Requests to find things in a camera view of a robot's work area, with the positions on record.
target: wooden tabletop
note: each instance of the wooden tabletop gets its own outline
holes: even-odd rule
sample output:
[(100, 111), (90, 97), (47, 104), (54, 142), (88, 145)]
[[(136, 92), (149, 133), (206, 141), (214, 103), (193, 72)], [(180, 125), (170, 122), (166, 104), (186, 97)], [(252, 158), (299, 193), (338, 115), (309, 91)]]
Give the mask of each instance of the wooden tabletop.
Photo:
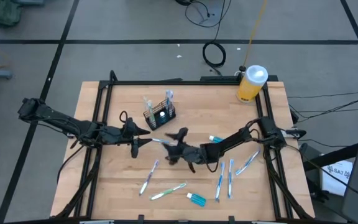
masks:
[[(268, 87), (276, 125), (283, 129), (292, 127), (283, 83), (270, 82)], [(149, 129), (143, 117), (145, 107), (143, 96), (157, 103), (164, 99), (165, 90), (171, 89), (175, 95), (177, 117), (142, 138), (167, 139), (164, 133), (177, 133), (182, 127), (189, 129), (185, 141), (190, 145), (198, 146), (209, 142), (209, 135), (226, 138), (257, 117), (255, 102), (244, 104), (238, 101), (235, 95), (237, 88), (237, 86), (183, 85), (113, 86), (108, 125), (121, 127), (119, 114), (122, 110), (126, 110), (140, 128)], [(92, 119), (97, 91), (98, 82), (82, 84), (75, 118)], [(101, 120), (104, 100), (102, 102), (99, 120)], [(69, 149), (72, 142), (73, 140), (68, 140), (65, 158), (75, 151)], [(287, 143), (298, 147), (293, 139), (287, 140)], [(221, 161), (228, 164), (230, 159), (234, 159), (234, 170), (236, 170), (257, 150), (257, 147), (255, 142), (241, 144), (228, 151)], [(227, 198), (228, 166), (226, 166), (219, 203), (214, 201), (219, 170), (210, 173), (205, 165), (195, 165), (194, 174), (183, 159), (180, 159), (176, 165), (170, 166), (164, 159), (166, 155), (166, 150), (157, 142), (142, 146), (137, 159), (131, 158), (130, 146), (104, 146), (92, 218), (133, 220), (137, 219), (139, 214), (143, 214), (147, 220), (227, 220), (230, 215), (234, 215), (236, 220), (274, 220), (267, 170), (261, 154), (241, 175), (234, 176), (232, 199)], [(84, 157), (85, 150), (63, 169), (51, 215), (60, 212), (78, 189)], [(282, 157), (290, 192), (306, 212), (314, 216), (299, 152), (286, 147), (282, 149)], [(139, 190), (156, 159), (160, 160), (160, 164), (145, 192), (139, 196)], [(184, 189), (154, 201), (149, 200), (149, 196), (183, 182), (187, 182)], [(206, 206), (199, 207), (191, 203), (186, 198), (188, 192), (205, 197)], [(281, 213), (285, 217), (282, 194), (279, 190), (278, 196)], [(85, 193), (84, 199), (86, 205), (88, 192)]]

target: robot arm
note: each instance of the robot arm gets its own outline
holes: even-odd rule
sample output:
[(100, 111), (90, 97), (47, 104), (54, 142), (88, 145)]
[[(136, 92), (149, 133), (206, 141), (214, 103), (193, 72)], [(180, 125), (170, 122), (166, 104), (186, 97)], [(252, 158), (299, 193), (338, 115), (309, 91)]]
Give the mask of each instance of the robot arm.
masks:
[[(137, 127), (133, 119), (127, 117), (125, 111), (120, 115), (120, 120), (124, 123), (122, 128), (106, 126), (103, 123), (91, 121), (79, 121), (71, 116), (53, 110), (46, 105), (43, 100), (35, 98), (25, 98), (18, 113), (19, 119), (25, 122), (43, 121), (61, 129), (65, 134), (74, 135), (77, 140), (72, 147), (74, 147), (77, 142), (80, 142), (80, 144), (86, 147), (130, 144), (132, 146), (131, 156), (136, 158), (139, 147), (152, 140), (134, 139), (134, 136), (150, 134), (150, 131)], [(125, 120), (121, 119), (123, 114), (126, 116)]]
[[(251, 136), (252, 131), (249, 129), (254, 123), (258, 123), (263, 136), (266, 137), (265, 139)], [(164, 144), (164, 147), (168, 151), (166, 159), (171, 165), (176, 164), (179, 158), (183, 158), (187, 161), (192, 172), (195, 172), (193, 163), (210, 164), (218, 162), (225, 152), (245, 142), (255, 141), (272, 147), (283, 147), (286, 144), (282, 130), (276, 127), (274, 121), (268, 117), (261, 117), (248, 122), (244, 128), (219, 143), (205, 143), (199, 147), (190, 146), (183, 141), (187, 132), (187, 128), (181, 128), (178, 134), (166, 134), (168, 137), (177, 140), (178, 144), (176, 146)]]

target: toothbrush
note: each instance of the toothbrush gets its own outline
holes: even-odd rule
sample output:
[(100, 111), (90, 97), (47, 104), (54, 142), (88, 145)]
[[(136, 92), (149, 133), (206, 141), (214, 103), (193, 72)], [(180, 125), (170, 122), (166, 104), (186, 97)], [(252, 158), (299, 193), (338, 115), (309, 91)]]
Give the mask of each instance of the toothbrush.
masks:
[(154, 169), (157, 168), (157, 166), (158, 166), (158, 159), (155, 160), (153, 169), (150, 171), (149, 175), (147, 176), (146, 181), (144, 182), (142, 188), (140, 189), (139, 196), (141, 196), (143, 194), (144, 190), (147, 187), (147, 184), (149, 183), (150, 178), (152, 177)]
[(179, 185), (179, 186), (176, 186), (176, 187), (174, 187), (174, 188), (171, 188), (171, 189), (168, 189), (168, 190), (164, 190), (163, 192), (160, 192), (159, 194), (156, 194), (156, 195), (151, 196), (151, 197), (150, 197), (150, 200), (158, 199), (158, 198), (163, 197), (163, 196), (165, 196), (165, 195), (167, 195), (167, 194), (170, 194), (170, 193), (172, 193), (172, 192), (174, 192), (174, 191), (176, 191), (176, 190), (178, 190), (178, 189), (180, 189), (180, 188), (184, 188), (185, 186), (186, 186), (186, 183), (183, 183), (183, 184), (181, 184), (181, 185)]
[(187, 193), (186, 197), (191, 200), (191, 202), (195, 203), (196, 205), (199, 205), (201, 207), (205, 206), (206, 199), (203, 198), (200, 195)]
[(232, 168), (233, 165), (234, 165), (234, 159), (231, 159), (230, 160), (230, 165), (229, 165), (229, 188), (228, 188), (228, 191), (227, 191), (227, 196), (229, 198), (231, 198), (231, 168)]
[(218, 186), (216, 187), (215, 201), (219, 202), (219, 193), (221, 191), (222, 180), (223, 180), (223, 171), (224, 171), (224, 162), (221, 163), (221, 176), (219, 177)]
[(169, 141), (167, 141), (167, 140), (163, 140), (163, 139), (152, 139), (152, 140), (155, 141), (155, 142), (171, 145), (171, 143)]
[(149, 121), (152, 124), (152, 126), (155, 127), (155, 118), (154, 118), (154, 114), (153, 114), (152, 101), (147, 100), (147, 98), (145, 96), (143, 96), (143, 100), (146, 105), (146, 110), (149, 111), (149, 114), (150, 114)]
[(172, 90), (166, 90), (165, 91), (165, 97), (166, 97), (166, 101), (167, 101), (167, 110), (169, 113), (169, 116), (172, 115), (172, 98), (173, 98), (173, 91)]
[(255, 157), (258, 156), (259, 152), (260, 152), (260, 148), (251, 157), (249, 157), (248, 161), (244, 164), (242, 168), (236, 171), (236, 175), (241, 174), (242, 171), (244, 171), (248, 167), (248, 165), (255, 159)]

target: white cap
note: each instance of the white cap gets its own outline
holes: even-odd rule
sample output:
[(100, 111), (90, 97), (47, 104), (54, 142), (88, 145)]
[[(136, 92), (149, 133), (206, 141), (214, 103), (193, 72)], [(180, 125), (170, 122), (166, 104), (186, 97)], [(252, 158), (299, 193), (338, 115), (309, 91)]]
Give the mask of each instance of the white cap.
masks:
[(267, 81), (268, 73), (266, 68), (260, 65), (251, 65), (246, 70), (246, 77), (253, 85), (263, 85)]

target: blue toothbrush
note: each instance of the blue toothbrush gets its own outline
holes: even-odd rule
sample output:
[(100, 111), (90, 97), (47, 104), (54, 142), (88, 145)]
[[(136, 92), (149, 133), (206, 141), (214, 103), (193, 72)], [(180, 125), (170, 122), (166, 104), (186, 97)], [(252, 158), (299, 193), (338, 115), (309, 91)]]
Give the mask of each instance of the blue toothbrush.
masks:
[(201, 207), (205, 206), (206, 199), (200, 195), (187, 193), (187, 198), (189, 198), (191, 202), (195, 203), (196, 205), (199, 205)]
[(240, 168), (236, 171), (236, 175), (241, 174), (241, 172), (244, 171), (249, 166), (249, 164), (255, 159), (255, 157), (258, 156), (259, 152), (260, 152), (260, 149), (258, 149), (258, 151), (256, 151), (256, 152), (254, 152), (254, 154), (251, 157), (249, 157), (246, 164), (242, 168)]
[(158, 166), (158, 159), (155, 160), (153, 169), (150, 171), (149, 175), (147, 176), (146, 181), (144, 182), (142, 188), (140, 189), (139, 196), (141, 196), (143, 194), (143, 192), (146, 189), (147, 184), (149, 183), (150, 178), (152, 177), (153, 172), (154, 172), (155, 168), (157, 168), (157, 166)]
[(230, 166), (229, 166), (229, 188), (228, 188), (228, 191), (227, 191), (227, 196), (229, 198), (231, 198), (231, 168), (233, 167), (234, 165), (234, 159), (231, 159), (230, 160)]
[(221, 163), (221, 176), (219, 177), (218, 186), (216, 187), (215, 201), (219, 202), (219, 193), (221, 191), (222, 180), (223, 180), (223, 171), (224, 171), (224, 162)]

